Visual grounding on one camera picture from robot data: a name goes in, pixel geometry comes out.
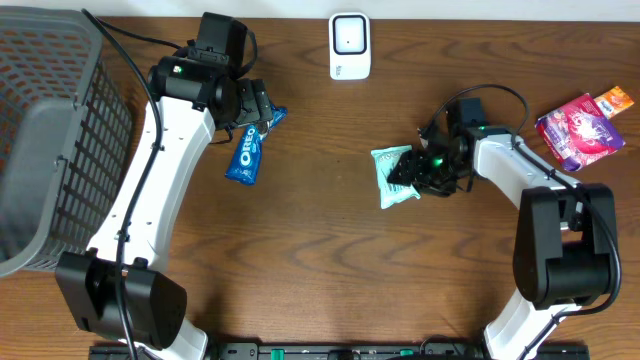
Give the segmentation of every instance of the green connector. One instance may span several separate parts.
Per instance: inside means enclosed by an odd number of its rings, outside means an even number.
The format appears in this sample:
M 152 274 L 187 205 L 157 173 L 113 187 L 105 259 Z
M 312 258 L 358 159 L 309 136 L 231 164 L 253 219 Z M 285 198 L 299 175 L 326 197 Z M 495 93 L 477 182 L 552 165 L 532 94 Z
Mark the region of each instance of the green connector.
M 284 360 L 284 350 L 271 350 L 271 360 Z

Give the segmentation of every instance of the blue snack wrapper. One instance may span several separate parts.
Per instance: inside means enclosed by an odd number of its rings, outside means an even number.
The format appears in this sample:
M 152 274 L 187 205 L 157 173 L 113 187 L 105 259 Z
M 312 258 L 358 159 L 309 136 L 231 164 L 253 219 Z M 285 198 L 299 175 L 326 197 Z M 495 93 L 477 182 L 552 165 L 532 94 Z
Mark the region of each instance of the blue snack wrapper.
M 231 164 L 224 176 L 244 185 L 255 185 L 260 162 L 262 161 L 262 142 L 267 138 L 276 125 L 287 116 L 286 108 L 277 108 L 271 104 L 273 119 L 267 122 L 267 130 L 261 134 L 255 125 L 247 126 L 238 143 L 236 152 L 231 158 Z

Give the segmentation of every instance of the white wall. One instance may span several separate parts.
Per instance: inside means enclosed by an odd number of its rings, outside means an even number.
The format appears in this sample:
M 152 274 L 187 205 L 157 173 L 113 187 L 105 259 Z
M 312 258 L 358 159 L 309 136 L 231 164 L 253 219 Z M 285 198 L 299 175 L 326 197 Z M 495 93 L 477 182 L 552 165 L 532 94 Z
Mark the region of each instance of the white wall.
M 95 15 L 328 18 L 360 10 L 376 19 L 640 21 L 640 0 L 0 0 Z

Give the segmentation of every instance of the gray plastic basket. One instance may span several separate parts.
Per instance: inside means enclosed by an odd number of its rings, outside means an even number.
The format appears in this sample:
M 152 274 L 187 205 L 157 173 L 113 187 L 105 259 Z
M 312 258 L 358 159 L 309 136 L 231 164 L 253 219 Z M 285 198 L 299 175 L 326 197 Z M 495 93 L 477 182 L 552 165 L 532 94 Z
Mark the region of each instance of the gray plastic basket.
M 0 276 L 82 253 L 119 190 L 132 120 L 79 12 L 0 7 Z

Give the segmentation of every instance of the orange snack package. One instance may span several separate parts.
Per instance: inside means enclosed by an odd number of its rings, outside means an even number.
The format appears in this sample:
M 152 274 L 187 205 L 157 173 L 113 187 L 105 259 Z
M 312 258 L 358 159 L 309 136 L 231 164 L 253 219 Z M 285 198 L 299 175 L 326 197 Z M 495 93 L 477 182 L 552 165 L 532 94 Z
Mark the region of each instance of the orange snack package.
M 607 119 L 620 114 L 633 105 L 633 100 L 619 86 L 593 99 Z

